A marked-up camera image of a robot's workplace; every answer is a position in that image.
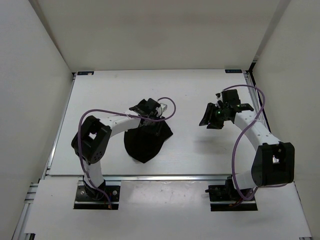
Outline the black skirt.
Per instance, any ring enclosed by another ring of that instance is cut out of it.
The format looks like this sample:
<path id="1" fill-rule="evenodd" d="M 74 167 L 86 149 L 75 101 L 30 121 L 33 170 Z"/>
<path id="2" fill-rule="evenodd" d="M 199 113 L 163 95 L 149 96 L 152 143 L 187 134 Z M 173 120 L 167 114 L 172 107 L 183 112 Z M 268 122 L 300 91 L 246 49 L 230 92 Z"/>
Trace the black skirt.
<path id="1" fill-rule="evenodd" d="M 124 132 L 124 147 L 128 155 L 141 163 L 153 159 L 160 152 L 165 141 L 173 136 L 171 128 L 164 119 L 153 120 L 139 116 L 138 127 Z M 142 130 L 139 128 L 141 120 L 164 123 L 161 130 Z"/>

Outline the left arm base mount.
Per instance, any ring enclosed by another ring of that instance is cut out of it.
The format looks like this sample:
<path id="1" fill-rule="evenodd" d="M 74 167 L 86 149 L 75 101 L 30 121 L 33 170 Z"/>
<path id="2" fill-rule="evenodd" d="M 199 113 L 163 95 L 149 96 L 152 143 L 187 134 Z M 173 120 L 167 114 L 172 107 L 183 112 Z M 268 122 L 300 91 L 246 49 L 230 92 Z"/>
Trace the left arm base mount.
<path id="1" fill-rule="evenodd" d="M 83 181 L 78 181 L 73 208 L 75 210 L 118 210 L 120 202 L 121 185 L 112 183 L 104 188 L 110 202 L 103 193 L 98 193 L 96 196 L 89 193 Z"/>

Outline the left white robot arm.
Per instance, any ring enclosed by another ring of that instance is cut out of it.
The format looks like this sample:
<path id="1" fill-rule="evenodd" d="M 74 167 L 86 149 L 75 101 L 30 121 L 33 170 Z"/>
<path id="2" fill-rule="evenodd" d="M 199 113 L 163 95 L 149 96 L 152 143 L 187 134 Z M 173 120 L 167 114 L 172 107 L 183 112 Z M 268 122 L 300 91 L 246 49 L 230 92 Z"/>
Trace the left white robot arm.
<path id="1" fill-rule="evenodd" d="M 106 196 L 106 182 L 100 161 L 110 138 L 124 134 L 124 147 L 134 160 L 146 163 L 161 150 L 172 136 L 163 113 L 167 105 L 152 98 L 141 100 L 124 113 L 113 113 L 106 121 L 93 115 L 81 118 L 81 126 L 71 141 L 71 147 L 80 159 L 84 189 L 93 200 Z"/>

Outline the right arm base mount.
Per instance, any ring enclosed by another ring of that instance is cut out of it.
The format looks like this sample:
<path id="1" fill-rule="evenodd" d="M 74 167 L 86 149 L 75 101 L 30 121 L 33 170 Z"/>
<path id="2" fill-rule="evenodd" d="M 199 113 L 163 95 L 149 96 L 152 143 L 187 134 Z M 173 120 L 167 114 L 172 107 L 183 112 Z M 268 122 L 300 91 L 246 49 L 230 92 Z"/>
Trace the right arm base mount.
<path id="1" fill-rule="evenodd" d="M 256 200 L 243 200 L 234 188 L 231 179 L 224 184 L 211 184 L 205 190 L 209 195 L 211 212 L 250 212 L 257 211 Z"/>

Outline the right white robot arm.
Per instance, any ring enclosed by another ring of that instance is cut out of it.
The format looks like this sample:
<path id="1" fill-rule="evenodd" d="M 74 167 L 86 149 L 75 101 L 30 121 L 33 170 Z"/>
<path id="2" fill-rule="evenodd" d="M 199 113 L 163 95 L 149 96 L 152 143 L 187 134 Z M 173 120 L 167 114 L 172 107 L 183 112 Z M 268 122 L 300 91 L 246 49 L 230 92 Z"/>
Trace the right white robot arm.
<path id="1" fill-rule="evenodd" d="M 236 89 L 217 93 L 217 102 L 208 103 L 200 126 L 221 130 L 226 121 L 237 126 L 241 133 L 231 156 L 231 176 L 225 181 L 224 193 L 230 200 L 251 198 L 254 190 L 263 187 L 280 187 L 294 180 L 295 148 L 290 142 L 275 137 L 254 114 L 253 107 L 242 103 Z M 238 144 L 243 136 L 255 150 L 252 166 L 243 173 L 236 173 L 235 161 Z"/>

